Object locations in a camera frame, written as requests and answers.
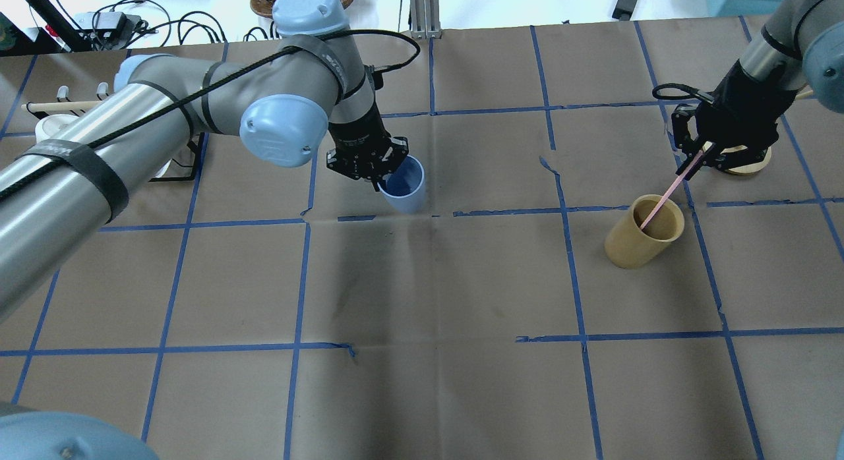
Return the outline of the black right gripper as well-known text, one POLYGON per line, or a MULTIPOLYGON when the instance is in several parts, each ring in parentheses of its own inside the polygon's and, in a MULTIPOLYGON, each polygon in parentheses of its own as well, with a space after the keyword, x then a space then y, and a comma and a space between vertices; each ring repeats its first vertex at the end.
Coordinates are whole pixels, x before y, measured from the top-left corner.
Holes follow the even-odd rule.
POLYGON ((762 162, 779 138, 777 119, 798 95, 781 90, 772 78, 751 78, 738 61, 714 91, 673 87, 699 100, 698 105, 681 103, 671 114, 673 142, 685 155, 676 172, 683 165, 683 181, 703 166, 727 171, 762 162))

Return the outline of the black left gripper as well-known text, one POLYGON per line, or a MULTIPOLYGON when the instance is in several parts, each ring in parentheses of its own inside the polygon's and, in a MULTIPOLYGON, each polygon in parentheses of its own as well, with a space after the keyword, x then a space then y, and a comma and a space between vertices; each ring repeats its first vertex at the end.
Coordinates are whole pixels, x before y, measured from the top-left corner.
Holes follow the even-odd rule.
POLYGON ((329 123, 328 132, 335 148, 326 154, 326 168, 353 180, 364 179, 375 192, 409 155, 409 141, 386 130, 375 103, 350 123, 329 123))

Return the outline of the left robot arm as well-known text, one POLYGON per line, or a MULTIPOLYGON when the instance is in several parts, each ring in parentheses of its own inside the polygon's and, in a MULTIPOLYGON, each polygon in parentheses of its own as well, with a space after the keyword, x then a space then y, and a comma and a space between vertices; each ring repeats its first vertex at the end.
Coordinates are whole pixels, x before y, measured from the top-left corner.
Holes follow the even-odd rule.
POLYGON ((418 161, 386 131, 376 91, 401 64, 365 66, 340 0, 277 0, 272 12, 282 42, 269 57, 241 69, 129 57, 113 96, 2 170, 3 320, 202 132, 238 136, 281 167, 307 165, 330 135, 326 166, 393 198, 418 161))

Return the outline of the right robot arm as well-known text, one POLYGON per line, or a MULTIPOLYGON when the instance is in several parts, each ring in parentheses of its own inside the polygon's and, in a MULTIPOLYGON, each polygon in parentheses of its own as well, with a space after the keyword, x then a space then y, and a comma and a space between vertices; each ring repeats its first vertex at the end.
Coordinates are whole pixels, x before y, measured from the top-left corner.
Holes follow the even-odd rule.
POLYGON ((728 171, 762 162, 779 138, 777 120, 808 86, 830 111, 843 109, 843 0, 783 0, 715 90, 681 91, 672 112, 677 174, 700 167, 728 171))

